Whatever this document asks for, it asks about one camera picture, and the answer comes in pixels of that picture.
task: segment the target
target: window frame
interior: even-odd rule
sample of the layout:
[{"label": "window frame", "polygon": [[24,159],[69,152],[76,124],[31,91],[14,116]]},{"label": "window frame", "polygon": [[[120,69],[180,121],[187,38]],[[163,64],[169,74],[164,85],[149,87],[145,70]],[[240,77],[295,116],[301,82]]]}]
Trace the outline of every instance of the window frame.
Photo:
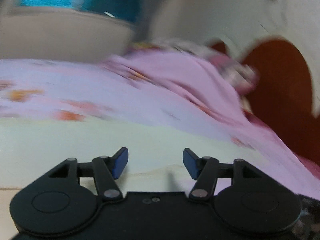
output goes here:
[{"label": "window frame", "polygon": [[117,24],[125,25],[127,27],[133,28],[134,24],[119,18],[113,18],[99,13],[80,11],[72,8],[63,7],[51,7],[51,6],[16,6],[15,0],[2,0],[1,2],[1,16],[22,16],[22,15],[36,15],[39,13],[60,13],[60,14],[74,14],[84,17],[94,17],[102,20],[107,20],[108,22],[114,22]]}]

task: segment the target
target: brown headboard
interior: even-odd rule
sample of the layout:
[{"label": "brown headboard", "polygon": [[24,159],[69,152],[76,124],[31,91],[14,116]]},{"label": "brown headboard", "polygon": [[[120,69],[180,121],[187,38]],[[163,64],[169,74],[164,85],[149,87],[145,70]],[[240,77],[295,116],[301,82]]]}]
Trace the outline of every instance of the brown headboard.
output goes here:
[{"label": "brown headboard", "polygon": [[246,96],[254,115],[293,152],[320,165],[320,119],[311,113],[311,78],[299,50],[281,39],[262,41],[242,63],[260,72],[257,88]]}]

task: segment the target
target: wall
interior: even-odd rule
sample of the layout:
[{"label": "wall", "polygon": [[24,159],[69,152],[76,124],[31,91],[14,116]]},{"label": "wall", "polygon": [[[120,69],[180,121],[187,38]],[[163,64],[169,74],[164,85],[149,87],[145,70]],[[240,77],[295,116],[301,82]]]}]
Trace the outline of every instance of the wall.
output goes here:
[{"label": "wall", "polygon": [[[45,58],[98,62],[125,51],[133,26],[115,19],[73,10],[24,11],[12,14],[4,0],[0,15],[0,58]],[[182,0],[165,0],[153,21],[152,36],[170,36]]]},{"label": "wall", "polygon": [[222,39],[234,58],[265,36],[280,35],[303,54],[320,107],[320,0],[186,0],[175,35],[199,43]]}]

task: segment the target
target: beige floor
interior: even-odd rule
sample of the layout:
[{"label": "beige floor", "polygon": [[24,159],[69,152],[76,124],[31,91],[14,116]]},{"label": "beige floor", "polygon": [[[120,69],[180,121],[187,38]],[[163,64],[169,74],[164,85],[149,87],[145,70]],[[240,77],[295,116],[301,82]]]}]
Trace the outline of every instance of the beige floor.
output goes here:
[{"label": "beige floor", "polygon": [[17,229],[9,213],[9,204],[18,191],[0,189],[0,240],[9,240],[17,234]]}]

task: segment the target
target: crumpled blanket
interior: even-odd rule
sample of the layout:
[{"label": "crumpled blanket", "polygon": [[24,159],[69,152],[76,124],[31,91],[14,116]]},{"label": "crumpled blanket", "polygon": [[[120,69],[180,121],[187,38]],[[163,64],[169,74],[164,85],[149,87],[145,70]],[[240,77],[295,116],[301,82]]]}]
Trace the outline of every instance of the crumpled blanket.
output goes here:
[{"label": "crumpled blanket", "polygon": [[239,95],[244,96],[254,90],[259,81],[256,69],[248,65],[241,65],[214,49],[204,45],[198,45],[191,41],[181,39],[156,39],[149,42],[133,44],[130,53],[144,50],[165,50],[172,52],[189,53],[209,61],[217,68],[220,75],[226,80]]}]

